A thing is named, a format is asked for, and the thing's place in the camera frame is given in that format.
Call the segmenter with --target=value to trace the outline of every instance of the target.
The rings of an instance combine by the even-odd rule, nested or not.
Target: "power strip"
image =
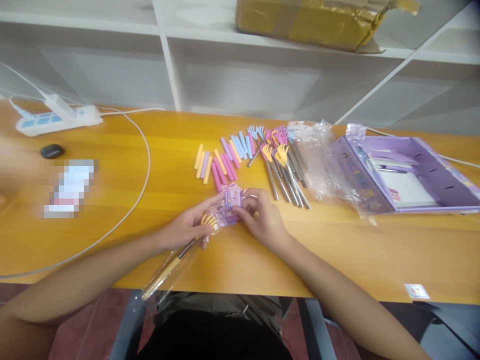
[[[95,105],[77,107],[74,121],[64,121],[54,112],[45,112],[32,115],[30,118],[22,117],[16,124],[16,129],[29,136],[54,133],[57,131],[92,126],[103,123],[100,111]]]

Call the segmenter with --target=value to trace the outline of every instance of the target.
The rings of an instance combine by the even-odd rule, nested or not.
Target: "yellow table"
[[[32,154],[48,144],[65,147],[66,159],[97,159],[99,173],[78,218],[39,218],[38,186],[26,183],[0,214],[0,275],[28,272],[64,260],[110,230],[131,208],[144,183],[147,151],[138,130],[122,115],[101,125],[28,138],[14,130],[18,115],[0,105],[0,135]],[[221,150],[250,124],[280,121],[175,112],[143,112],[131,118],[145,133],[151,151],[146,191],[131,215],[97,249],[167,224],[182,210],[215,194],[193,169],[199,143]],[[345,127],[335,127],[341,135]],[[480,164],[480,140],[444,134],[394,131],[419,136],[443,155]],[[38,156],[38,163],[43,159]],[[480,171],[458,165],[480,185]],[[270,188],[263,161],[242,163],[238,184]],[[337,267],[379,301],[410,301],[405,283],[422,284],[432,301],[480,304],[480,215],[378,216],[378,227],[349,206],[313,201],[312,210],[277,201],[287,229],[309,249]],[[140,265],[116,286],[142,288],[163,264],[160,255]],[[48,272],[8,280],[34,283]],[[212,238],[175,290],[279,296],[311,296],[305,284],[278,258],[236,225]]]

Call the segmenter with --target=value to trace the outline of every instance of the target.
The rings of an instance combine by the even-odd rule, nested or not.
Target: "purple box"
[[[342,136],[331,154],[368,215],[480,212],[480,189],[418,137]]]

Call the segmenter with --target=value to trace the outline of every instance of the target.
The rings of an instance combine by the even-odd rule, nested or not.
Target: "red floor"
[[[0,307],[27,286],[0,283]],[[63,323],[56,334],[49,360],[105,360],[108,359],[130,290],[109,289],[97,300]],[[154,325],[155,306],[147,306],[141,349],[150,337]],[[360,360],[353,341],[339,328],[327,324],[328,332],[338,360]],[[294,360],[308,360],[307,346],[297,301],[283,321],[283,339]]]

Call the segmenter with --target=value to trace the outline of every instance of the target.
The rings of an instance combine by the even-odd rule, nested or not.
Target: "pink package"
[[[222,205],[212,206],[209,209],[211,215],[216,217],[220,228],[235,225],[239,218],[233,213],[234,206],[242,206],[242,189],[232,182],[222,187],[225,199]]]

